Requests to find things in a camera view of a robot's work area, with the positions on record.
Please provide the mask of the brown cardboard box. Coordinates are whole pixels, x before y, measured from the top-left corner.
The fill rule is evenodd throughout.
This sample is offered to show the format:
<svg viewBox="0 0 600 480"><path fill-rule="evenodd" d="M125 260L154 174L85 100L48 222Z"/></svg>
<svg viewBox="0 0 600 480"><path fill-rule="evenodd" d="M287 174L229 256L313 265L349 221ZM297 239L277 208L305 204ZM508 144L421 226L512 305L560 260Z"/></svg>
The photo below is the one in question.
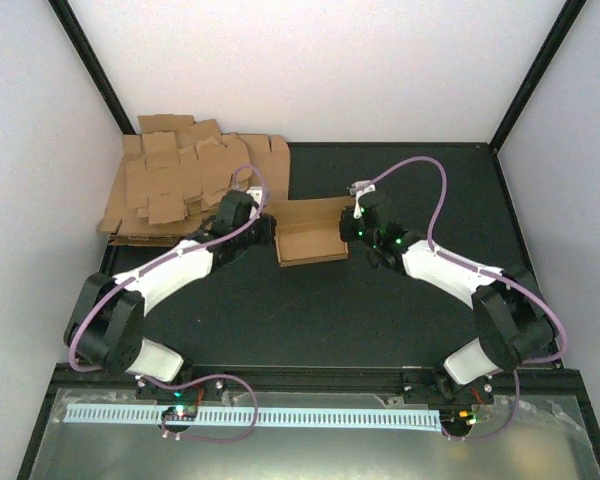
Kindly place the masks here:
<svg viewBox="0 0 600 480"><path fill-rule="evenodd" d="M281 267L346 260L348 246L340 239L341 212L351 197L286 200L272 203L275 243Z"/></svg>

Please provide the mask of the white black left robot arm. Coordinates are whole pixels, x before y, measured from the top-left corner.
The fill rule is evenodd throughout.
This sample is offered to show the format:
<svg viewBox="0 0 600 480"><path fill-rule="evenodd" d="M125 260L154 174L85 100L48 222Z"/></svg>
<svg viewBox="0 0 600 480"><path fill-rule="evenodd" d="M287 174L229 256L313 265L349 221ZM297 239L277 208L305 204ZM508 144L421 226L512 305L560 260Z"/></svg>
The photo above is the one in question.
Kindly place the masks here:
<svg viewBox="0 0 600 480"><path fill-rule="evenodd" d="M171 398L187 397L195 384L193 372L183 367L183 355L144 336L145 317L249 247L272 244L275 219L263 212L267 196L262 187L231 190L214 215L165 254L113 276L89 276L64 333L71 367L151 378Z"/></svg>

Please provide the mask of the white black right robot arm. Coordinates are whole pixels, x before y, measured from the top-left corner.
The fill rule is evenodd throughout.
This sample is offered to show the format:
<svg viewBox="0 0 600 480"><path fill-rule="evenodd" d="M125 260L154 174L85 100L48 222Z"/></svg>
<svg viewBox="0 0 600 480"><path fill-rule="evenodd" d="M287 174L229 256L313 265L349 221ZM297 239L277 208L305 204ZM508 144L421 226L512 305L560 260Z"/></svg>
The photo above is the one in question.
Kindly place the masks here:
<svg viewBox="0 0 600 480"><path fill-rule="evenodd" d="M447 403L459 402L481 376L514 371L555 339L557 328L528 271L485 266L430 243L401 225L382 192L358 194L344 207L339 234L346 243L362 242L373 267L424 281L473 312L476 338L446 357L434 379Z"/></svg>

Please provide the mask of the stack of flat cardboard blanks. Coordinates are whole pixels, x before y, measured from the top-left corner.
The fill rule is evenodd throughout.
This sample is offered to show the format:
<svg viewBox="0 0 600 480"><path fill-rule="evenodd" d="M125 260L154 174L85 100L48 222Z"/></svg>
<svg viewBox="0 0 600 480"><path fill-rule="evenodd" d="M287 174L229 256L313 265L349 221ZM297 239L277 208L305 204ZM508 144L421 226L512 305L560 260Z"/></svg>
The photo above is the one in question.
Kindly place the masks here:
<svg viewBox="0 0 600 480"><path fill-rule="evenodd" d="M112 245L175 245L232 187L289 194L291 153L279 135L224 133L216 120L154 114L122 137L123 154L97 230Z"/></svg>

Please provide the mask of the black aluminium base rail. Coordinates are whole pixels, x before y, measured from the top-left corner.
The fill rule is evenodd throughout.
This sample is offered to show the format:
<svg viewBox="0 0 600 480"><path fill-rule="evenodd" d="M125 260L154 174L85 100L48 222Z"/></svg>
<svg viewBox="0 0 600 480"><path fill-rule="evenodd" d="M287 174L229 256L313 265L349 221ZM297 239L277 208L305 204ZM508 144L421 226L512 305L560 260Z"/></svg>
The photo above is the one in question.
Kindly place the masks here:
<svg viewBox="0 0 600 480"><path fill-rule="evenodd" d="M333 393L333 394L380 394L397 395L408 404L433 406L460 406L471 404L491 404L495 395L513 396L515 393L512 374L492 374L480 377L467 386L454 386L443 376L441 369L411 368L318 368L318 367L273 367L273 366L185 366L184 373L176 376L173 385L180 385L208 375L232 375L243 379L256 392L264 393ZM581 374L577 370L564 368L520 368L518 370L520 394L574 396L578 400L588 400ZM177 392L158 393L158 387L150 382L147 387L137 387L129 374L106 373L102 371L78 373L68 364L58 364L52 374L51 388L105 387L139 389L141 399L161 399L183 396L193 398L194 394L184 393L184 387ZM246 392L237 380L203 380L206 399L219 398L221 393Z"/></svg>

